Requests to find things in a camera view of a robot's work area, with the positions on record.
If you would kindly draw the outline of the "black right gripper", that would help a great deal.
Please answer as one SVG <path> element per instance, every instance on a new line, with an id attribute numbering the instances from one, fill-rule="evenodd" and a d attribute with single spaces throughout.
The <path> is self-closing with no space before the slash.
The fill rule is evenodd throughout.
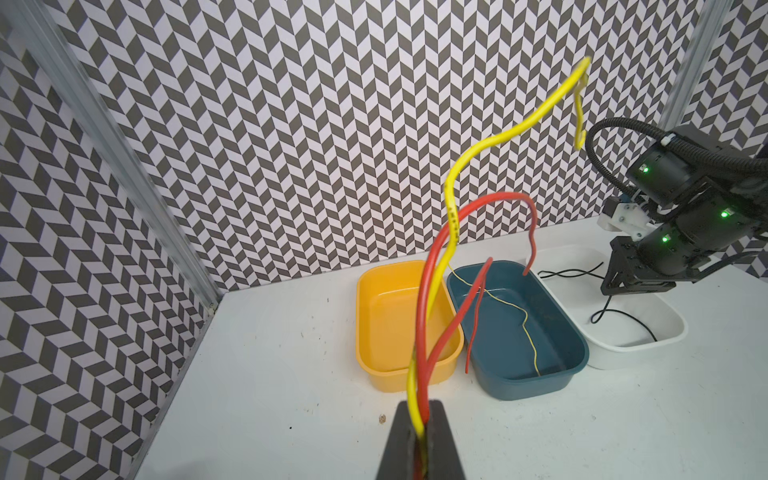
<path id="1" fill-rule="evenodd" d="M 676 282 L 658 274 L 640 259 L 635 242 L 628 236 L 614 237 L 611 255 L 600 290 L 603 295 L 663 293 Z"/>

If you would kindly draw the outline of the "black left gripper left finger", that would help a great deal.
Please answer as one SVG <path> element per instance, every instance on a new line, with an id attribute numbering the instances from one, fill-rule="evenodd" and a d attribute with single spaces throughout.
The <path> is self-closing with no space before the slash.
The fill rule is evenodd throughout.
<path id="1" fill-rule="evenodd" d="M 406 401 L 398 404 L 376 475 L 377 480 L 412 480 L 416 436 Z"/>

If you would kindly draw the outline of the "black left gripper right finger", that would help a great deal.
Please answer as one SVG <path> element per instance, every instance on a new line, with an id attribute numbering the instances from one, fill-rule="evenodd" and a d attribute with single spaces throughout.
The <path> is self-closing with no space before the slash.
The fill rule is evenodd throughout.
<path id="1" fill-rule="evenodd" d="M 443 403 L 430 400 L 427 424 L 427 478 L 464 480 L 466 478 Z"/>

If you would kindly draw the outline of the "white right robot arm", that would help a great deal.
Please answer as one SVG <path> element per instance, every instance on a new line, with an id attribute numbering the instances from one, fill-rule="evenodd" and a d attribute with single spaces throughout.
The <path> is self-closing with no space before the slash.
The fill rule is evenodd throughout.
<path id="1" fill-rule="evenodd" d="M 653 144 L 619 180 L 599 159 L 594 143 L 609 128 L 631 130 Z M 663 130 L 639 120 L 601 120 L 583 134 L 598 173 L 619 190 L 601 212 L 606 230 L 621 234 L 601 291 L 606 296 L 662 293 L 696 283 L 749 257 L 743 251 L 710 258 L 737 240 L 767 237 L 767 150 L 749 157 L 691 124 Z"/>

